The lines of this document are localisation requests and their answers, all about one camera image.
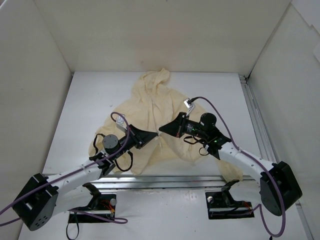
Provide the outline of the cream yellow hooded jacket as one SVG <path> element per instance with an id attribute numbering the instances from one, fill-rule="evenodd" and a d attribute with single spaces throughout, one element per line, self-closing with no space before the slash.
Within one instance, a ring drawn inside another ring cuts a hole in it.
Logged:
<path id="1" fill-rule="evenodd" d="M 113 111 L 125 115 L 128 123 L 138 129 L 150 132 L 158 131 L 161 126 L 175 119 L 179 112 L 185 111 L 183 101 L 187 97 L 181 92 L 167 87 L 166 82 L 169 79 L 170 72 L 164 68 L 160 71 L 148 71 L 134 83 L 131 97 L 123 101 Z M 191 113 L 191 119 L 195 121 L 204 113 L 205 109 L 196 104 L 195 110 Z M 103 126 L 96 130 L 95 135 L 114 134 L 119 137 L 122 133 L 117 129 L 116 123 L 108 116 Z M 158 137 L 142 149 L 132 149 L 134 160 L 131 172 L 134 175 L 140 175 L 146 167 L 174 159 L 181 159 L 194 165 L 201 157 L 199 144 L 191 145 L 184 142 L 182 138 L 158 134 Z M 102 136 L 99 135 L 96 140 L 91 142 L 88 149 L 90 157 L 102 150 L 102 140 Z M 238 167 L 215 157 L 213 159 L 215 159 L 218 170 L 225 181 L 243 180 L 243 171 Z M 130 166 L 130 161 L 128 154 L 117 160 L 122 169 L 127 169 Z"/>

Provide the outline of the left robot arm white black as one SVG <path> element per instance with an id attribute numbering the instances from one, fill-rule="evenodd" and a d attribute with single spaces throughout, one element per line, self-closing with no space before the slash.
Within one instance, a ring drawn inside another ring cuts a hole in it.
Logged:
<path id="1" fill-rule="evenodd" d="M 158 136 L 133 125 L 124 133 L 122 138 L 103 135 L 102 149 L 72 170 L 51 176 L 37 173 L 28 180 L 12 209 L 30 231 L 40 229 L 59 213 L 84 207 L 96 209 L 101 193 L 92 182 L 108 175 L 122 155 L 132 157 L 132 148 L 141 149 Z"/>

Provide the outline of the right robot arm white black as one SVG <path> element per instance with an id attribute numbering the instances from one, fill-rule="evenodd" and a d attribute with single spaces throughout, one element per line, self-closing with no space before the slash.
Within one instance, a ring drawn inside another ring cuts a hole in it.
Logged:
<path id="1" fill-rule="evenodd" d="M 283 161 L 274 163 L 236 148 L 232 140 L 218 130 L 216 122 L 216 116 L 209 112 L 202 114 L 199 122 L 180 112 L 159 131 L 176 138 L 185 134 L 196 138 L 209 155 L 237 166 L 259 183 L 264 207 L 273 215 L 281 216 L 303 195 L 291 167 Z"/>

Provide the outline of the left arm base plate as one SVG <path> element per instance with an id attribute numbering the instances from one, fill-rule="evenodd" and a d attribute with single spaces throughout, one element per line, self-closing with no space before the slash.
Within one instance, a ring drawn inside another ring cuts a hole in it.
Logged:
<path id="1" fill-rule="evenodd" d="M 97 187 L 91 183 L 83 185 L 90 194 L 93 200 L 86 206 L 77 207 L 76 210 L 90 213 L 98 217 L 111 219 L 116 216 L 117 196 L 115 193 L 101 193 Z M 68 217 L 68 224 L 96 224 L 107 223 L 103 219 L 99 219 L 84 213 L 70 212 Z"/>

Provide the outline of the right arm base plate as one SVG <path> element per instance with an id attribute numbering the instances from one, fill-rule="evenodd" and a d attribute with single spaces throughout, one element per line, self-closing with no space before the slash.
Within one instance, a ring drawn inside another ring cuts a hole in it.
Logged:
<path id="1" fill-rule="evenodd" d="M 253 218 L 253 206 L 249 201 L 234 200 L 230 189 L 239 180 L 225 184 L 220 191 L 206 191 L 206 207 L 209 220 Z"/>

